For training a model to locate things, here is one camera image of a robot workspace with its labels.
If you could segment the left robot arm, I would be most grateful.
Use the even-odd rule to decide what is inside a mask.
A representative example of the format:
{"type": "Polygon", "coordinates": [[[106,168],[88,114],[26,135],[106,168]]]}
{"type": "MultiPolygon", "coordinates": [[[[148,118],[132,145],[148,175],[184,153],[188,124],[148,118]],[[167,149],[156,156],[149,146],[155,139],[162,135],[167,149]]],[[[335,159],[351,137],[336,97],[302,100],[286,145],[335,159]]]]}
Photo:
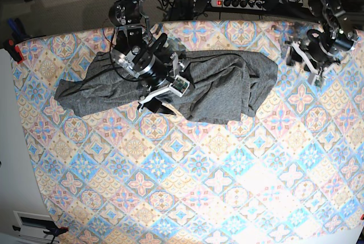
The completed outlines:
{"type": "Polygon", "coordinates": [[[308,7],[323,30],[310,29],[305,39],[286,41],[289,46],[286,64],[290,67],[301,64],[309,72],[308,83],[321,87],[334,66],[341,64],[337,54],[353,50],[358,36],[341,0],[308,0],[308,7]]]}

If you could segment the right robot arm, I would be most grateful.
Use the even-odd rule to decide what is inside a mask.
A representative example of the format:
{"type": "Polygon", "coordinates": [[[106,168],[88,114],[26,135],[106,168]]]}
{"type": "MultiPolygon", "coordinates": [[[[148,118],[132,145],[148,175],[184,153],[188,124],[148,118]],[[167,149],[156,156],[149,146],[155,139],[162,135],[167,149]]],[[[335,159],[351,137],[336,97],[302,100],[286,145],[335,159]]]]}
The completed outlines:
{"type": "Polygon", "coordinates": [[[181,73],[186,68],[177,53],[160,59],[167,35],[161,34],[156,40],[150,34],[150,20],[143,12],[143,0],[115,0],[109,10],[109,20],[118,29],[116,44],[110,51],[113,66],[123,68],[128,77],[137,82],[143,92],[139,97],[138,109],[153,113],[173,115],[159,97],[172,93],[182,97],[190,82],[181,73]]]}

